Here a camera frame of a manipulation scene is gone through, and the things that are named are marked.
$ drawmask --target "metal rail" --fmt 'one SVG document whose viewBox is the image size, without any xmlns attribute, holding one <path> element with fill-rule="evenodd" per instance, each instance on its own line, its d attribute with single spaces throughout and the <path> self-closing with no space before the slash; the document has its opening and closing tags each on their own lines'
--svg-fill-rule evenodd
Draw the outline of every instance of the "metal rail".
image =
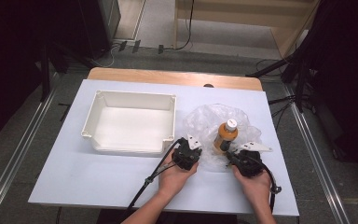
<svg viewBox="0 0 358 224">
<path fill-rule="evenodd" d="M 284 90 L 286 92 L 286 95 L 295 95 L 289 84 L 284 84 Z M 307 150 L 310 154 L 310 159 L 312 160 L 316 174 L 321 181 L 322 187 L 324 189 L 324 194 L 330 204 L 336 222 L 343 224 L 351 223 L 347 216 L 347 213 L 345 212 L 343 203 L 338 195 L 336 187 L 334 186 L 333 180 L 331 179 L 330 174 L 328 173 L 324 165 L 324 161 L 322 159 L 321 154 L 319 153 L 319 149 L 316 146 L 312 134 L 310 133 L 310 128 L 308 127 L 304 115 L 298 111 L 296 105 L 292 105 L 292 111 L 295 115 L 298 128 L 300 129 L 301 134 L 304 138 Z"/>
<path fill-rule="evenodd" d="M 31 145 L 34 135 L 36 134 L 43 118 L 45 117 L 48 108 L 51 104 L 51 101 L 56 92 L 56 86 L 60 80 L 60 75 L 55 73 L 52 78 L 52 89 L 44 102 L 39 103 L 38 108 L 36 109 L 34 116 L 32 117 L 30 123 L 27 126 L 19 144 L 17 145 L 13 155 L 11 156 L 10 161 L 7 164 L 4 172 L 0 177 L 0 205 L 5 199 L 8 189 L 14 179 L 14 176 L 18 172 L 22 161 L 25 158 L 25 155 L 28 151 L 29 146 Z"/>
</svg>

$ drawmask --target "floor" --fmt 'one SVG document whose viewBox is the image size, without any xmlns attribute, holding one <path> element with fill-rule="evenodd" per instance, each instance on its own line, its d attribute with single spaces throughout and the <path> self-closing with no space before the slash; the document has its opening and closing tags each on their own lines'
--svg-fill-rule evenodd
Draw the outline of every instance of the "floor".
<svg viewBox="0 0 358 224">
<path fill-rule="evenodd" d="M 156 6 L 152 4 L 156 4 L 157 0 L 146 1 L 143 19 L 136 33 L 136 39 L 142 40 L 141 46 L 156 46 L 158 43 L 164 44 L 164 46 L 171 44 L 170 21 L 156 18 L 157 15 L 164 18 L 165 14 L 170 13 L 167 12 L 168 10 L 160 10 L 161 13 L 157 14 L 154 10 L 156 7 L 170 6 L 172 2 L 173 0 L 159 2 L 159 6 Z M 158 32 L 152 29 L 153 26 L 165 28 Z M 198 26 L 194 23 L 194 34 L 197 31 L 209 32 L 209 29 L 202 30 L 202 28 L 203 25 Z M 200 44 L 198 47 L 197 45 L 201 40 L 197 39 L 197 35 L 194 35 L 191 49 L 164 51 L 163 54 L 157 54 L 157 47 L 139 49 L 138 53 L 132 53 L 131 47 L 127 47 L 121 52 L 118 52 L 117 49 L 112 50 L 112 55 L 106 54 L 98 63 L 112 63 L 111 66 L 117 68 L 191 71 L 243 76 L 260 70 L 273 63 L 273 60 L 279 59 L 279 53 L 270 42 L 271 36 L 265 31 L 264 27 L 248 27 L 246 29 L 249 31 L 247 33 L 249 37 L 246 38 L 249 42 L 241 47 L 216 51 L 216 49 L 224 46 L 220 44 L 224 42 L 219 41 L 227 41 L 230 37 L 221 38 L 221 35 L 214 35 L 215 38 L 213 38 L 213 34 L 208 35 L 211 44 Z M 185 40 L 186 35 L 183 35 L 180 39 Z M 98 219 L 100 209 L 97 208 L 64 207 L 60 210 L 55 206 L 27 203 L 38 174 L 42 170 L 62 126 L 67 109 L 65 105 L 72 103 L 81 81 L 87 78 L 89 72 L 89 69 L 85 66 L 70 58 L 68 58 L 68 62 L 70 68 L 67 74 L 59 74 L 54 78 L 54 80 L 57 80 L 54 85 L 55 93 L 51 98 L 48 110 L 23 155 L 22 163 L 15 172 L 17 174 L 12 179 L 11 185 L 7 192 L 2 192 L 6 196 L 0 202 L 0 223 L 52 223 L 56 220 L 58 214 L 60 214 L 60 223 L 96 223 Z M 283 98 L 287 94 L 280 82 L 279 74 L 280 71 L 277 70 L 271 72 L 270 76 L 261 78 L 263 90 L 269 100 Z M 23 133 L 27 130 L 27 125 L 30 123 L 34 112 L 40 106 L 40 95 L 41 89 L 38 88 L 29 96 L 0 133 L 0 177 L 13 153 L 16 152 L 17 145 L 21 141 Z M 271 113 L 281 109 L 285 104 L 272 105 L 270 107 Z M 329 172 L 343 202 L 349 221 L 358 223 L 358 164 L 337 161 L 331 153 L 330 143 L 317 116 L 309 110 L 305 110 L 304 116 L 317 144 L 318 152 L 324 160 L 325 168 Z M 278 117 L 274 119 L 274 122 L 278 124 Z M 304 142 L 303 135 L 299 131 L 293 110 L 287 109 L 283 113 L 277 128 L 277 135 L 280 139 L 300 212 L 299 219 L 297 217 L 276 217 L 278 222 L 345 223 L 336 221 L 332 213 L 324 186 L 317 174 L 317 169 Z M 239 223 L 244 223 L 244 221 L 255 223 L 252 215 L 240 215 L 238 219 Z"/>
<path fill-rule="evenodd" d="M 116 39 L 134 40 L 144 12 L 146 0 L 118 0 L 121 12 Z"/>
</svg>

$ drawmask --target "bottle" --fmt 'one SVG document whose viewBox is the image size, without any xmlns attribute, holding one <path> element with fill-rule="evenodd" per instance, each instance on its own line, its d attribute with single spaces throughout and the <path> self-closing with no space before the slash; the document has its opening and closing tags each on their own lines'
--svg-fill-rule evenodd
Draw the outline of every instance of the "bottle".
<svg viewBox="0 0 358 224">
<path fill-rule="evenodd" d="M 213 146 L 217 154 L 224 154 L 228 151 L 231 142 L 238 136 L 237 121 L 229 119 L 219 126 Z"/>
</svg>

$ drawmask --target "black stand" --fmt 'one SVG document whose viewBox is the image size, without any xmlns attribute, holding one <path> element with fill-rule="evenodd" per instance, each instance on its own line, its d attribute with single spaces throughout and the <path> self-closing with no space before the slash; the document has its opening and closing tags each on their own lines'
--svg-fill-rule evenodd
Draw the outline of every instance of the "black stand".
<svg viewBox="0 0 358 224">
<path fill-rule="evenodd" d="M 58 44 L 58 43 L 50 43 L 45 40 L 42 43 L 41 47 L 41 69 L 42 69 L 42 97 L 40 99 L 41 102 L 46 100 L 46 97 L 50 93 L 50 72 L 48 68 L 48 62 L 51 62 L 57 72 L 65 73 L 68 70 L 68 63 L 62 57 L 62 55 L 58 52 L 58 50 L 62 51 L 66 55 L 71 56 L 78 62 L 84 64 L 88 69 L 92 69 L 96 67 L 93 63 L 86 60 L 84 57 L 74 53 L 67 47 Z"/>
<path fill-rule="evenodd" d="M 298 75 L 298 82 L 296 85 L 296 106 L 302 113 L 302 95 L 307 77 L 310 74 L 310 67 L 312 60 L 315 59 L 318 54 L 317 38 L 322 35 L 322 29 L 324 28 L 324 21 L 330 15 L 330 12 L 335 8 L 338 1 L 333 1 L 330 4 L 326 4 L 325 1 L 321 1 L 318 11 L 315 16 L 315 20 L 312 24 L 310 31 L 305 37 L 302 44 L 296 49 L 296 51 L 289 55 L 287 58 L 282 59 L 263 70 L 256 73 L 247 75 L 247 77 L 261 77 L 265 74 L 278 69 L 286 64 L 287 67 L 282 73 L 281 79 L 283 83 L 290 83 L 294 80 L 295 76 Z"/>
</svg>

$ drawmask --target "wooden table edge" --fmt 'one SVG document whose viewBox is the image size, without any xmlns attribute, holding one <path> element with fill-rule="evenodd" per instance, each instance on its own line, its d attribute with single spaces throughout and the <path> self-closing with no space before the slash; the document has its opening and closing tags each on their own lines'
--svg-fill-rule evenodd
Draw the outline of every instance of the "wooden table edge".
<svg viewBox="0 0 358 224">
<path fill-rule="evenodd" d="M 89 71 L 88 79 L 201 87 L 205 84 L 211 84 L 216 88 L 248 91 L 263 90 L 260 80 L 255 77 L 233 77 L 196 72 L 96 67 Z"/>
</svg>

